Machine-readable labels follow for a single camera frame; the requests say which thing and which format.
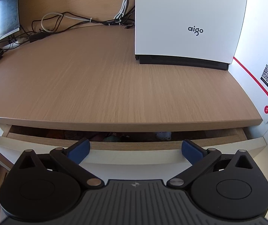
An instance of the bundled white cable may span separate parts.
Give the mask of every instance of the bundled white cable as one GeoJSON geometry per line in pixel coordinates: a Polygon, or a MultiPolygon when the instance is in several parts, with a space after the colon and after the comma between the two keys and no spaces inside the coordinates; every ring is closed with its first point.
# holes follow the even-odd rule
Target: bundled white cable
{"type": "Polygon", "coordinates": [[[115,15],[114,19],[119,19],[119,18],[123,17],[125,15],[125,13],[127,12],[128,6],[129,6],[129,0],[123,0],[122,4],[121,4],[121,9],[115,15]]]}
{"type": "Polygon", "coordinates": [[[44,15],[41,19],[41,27],[44,29],[44,31],[46,32],[49,32],[49,33],[53,33],[53,31],[49,31],[47,30],[44,26],[43,26],[43,19],[48,16],[48,15],[51,15],[51,14],[56,14],[56,15],[60,15],[60,16],[64,16],[65,18],[69,18],[69,19],[75,19],[75,20],[81,20],[81,21],[90,21],[91,22],[91,19],[82,19],[82,18],[75,18],[75,17],[69,17],[69,16],[66,16],[66,15],[63,15],[61,13],[47,13],[46,15],[44,15]]]}

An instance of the gray ribbed panel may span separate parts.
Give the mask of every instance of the gray ribbed panel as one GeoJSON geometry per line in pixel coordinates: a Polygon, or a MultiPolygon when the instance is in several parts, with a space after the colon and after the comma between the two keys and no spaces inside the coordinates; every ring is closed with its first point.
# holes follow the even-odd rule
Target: gray ribbed panel
{"type": "Polygon", "coordinates": [[[214,219],[193,206],[184,191],[165,187],[161,180],[110,180],[101,190],[87,191],[65,216],[42,223],[8,218],[2,225],[268,225],[264,218],[248,222],[214,219]]]}

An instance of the black base of computer case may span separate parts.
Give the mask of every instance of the black base of computer case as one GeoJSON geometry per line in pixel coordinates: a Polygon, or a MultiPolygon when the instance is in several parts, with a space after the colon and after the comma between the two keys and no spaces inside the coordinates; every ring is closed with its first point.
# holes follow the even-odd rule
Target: black base of computer case
{"type": "Polygon", "coordinates": [[[212,68],[219,70],[228,70],[228,63],[217,61],[184,58],[174,56],[158,56],[158,55],[135,55],[135,59],[139,60],[140,64],[165,64],[165,65],[183,65],[192,67],[212,68]]]}

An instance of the qr code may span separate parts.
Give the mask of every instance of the qr code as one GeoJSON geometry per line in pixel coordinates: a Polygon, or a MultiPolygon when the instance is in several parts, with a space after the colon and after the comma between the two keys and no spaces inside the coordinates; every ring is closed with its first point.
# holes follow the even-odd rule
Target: qr code
{"type": "Polygon", "coordinates": [[[266,65],[260,79],[263,81],[263,83],[265,83],[266,86],[268,86],[268,65],[266,65]]]}

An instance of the red stripe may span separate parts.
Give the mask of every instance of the red stripe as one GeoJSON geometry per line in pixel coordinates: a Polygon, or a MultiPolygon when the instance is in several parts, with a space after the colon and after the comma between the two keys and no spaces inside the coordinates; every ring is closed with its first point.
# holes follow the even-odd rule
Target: red stripe
{"type": "Polygon", "coordinates": [[[267,90],[263,87],[263,85],[255,78],[255,76],[253,75],[253,74],[251,74],[251,72],[249,71],[249,70],[247,70],[247,68],[244,66],[244,65],[242,65],[241,64],[241,62],[240,61],[238,61],[235,57],[233,57],[234,58],[234,60],[236,61],[236,62],[238,62],[238,64],[240,65],[240,66],[242,66],[242,68],[253,78],[253,80],[255,80],[255,82],[260,86],[260,88],[264,91],[264,93],[268,96],[268,92],[267,92],[267,90]]]}

